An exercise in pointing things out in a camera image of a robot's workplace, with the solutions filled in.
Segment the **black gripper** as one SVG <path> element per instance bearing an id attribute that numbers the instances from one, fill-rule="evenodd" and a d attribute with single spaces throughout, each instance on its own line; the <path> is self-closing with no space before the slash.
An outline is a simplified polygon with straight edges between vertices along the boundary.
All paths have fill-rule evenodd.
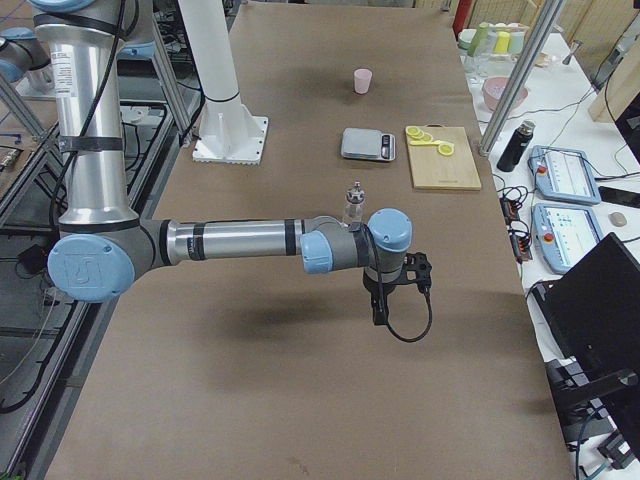
<path id="1" fill-rule="evenodd" d="M 366 252 L 361 254 L 363 267 L 363 285 L 371 295 L 373 324 L 387 326 L 389 308 L 386 297 L 380 297 L 378 282 L 383 285 L 383 292 L 394 289 L 396 279 L 400 276 L 405 259 L 405 252 Z"/>

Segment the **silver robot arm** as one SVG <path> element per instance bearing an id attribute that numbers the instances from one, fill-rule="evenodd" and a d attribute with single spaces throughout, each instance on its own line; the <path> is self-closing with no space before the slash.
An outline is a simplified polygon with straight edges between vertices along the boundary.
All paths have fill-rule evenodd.
<path id="1" fill-rule="evenodd" d="M 66 210 L 48 259 L 55 286 L 73 299 L 103 303 L 149 271 L 183 261 L 300 256 L 306 272 L 359 268 L 373 321 L 388 324 L 388 295 L 399 285 L 431 287 L 430 265 L 411 253 L 412 223 L 385 208 L 367 222 L 313 219 L 180 223 L 144 220 L 130 205 L 116 57 L 158 52 L 149 1 L 36 1 L 35 33 L 50 52 L 64 160 Z"/>
<path id="2" fill-rule="evenodd" d="M 31 29 L 11 27 L 1 32 L 1 75 L 7 82 L 42 72 L 50 64 L 49 54 Z"/>

